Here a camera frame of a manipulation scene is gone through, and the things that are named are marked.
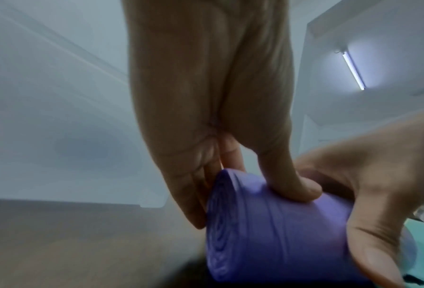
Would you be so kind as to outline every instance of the purple roll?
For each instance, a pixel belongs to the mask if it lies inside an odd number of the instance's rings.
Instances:
[[[225,169],[207,204],[207,265],[219,282],[366,282],[346,241],[352,203],[323,193],[297,203],[273,193],[264,178]],[[404,268],[416,245],[402,234]]]

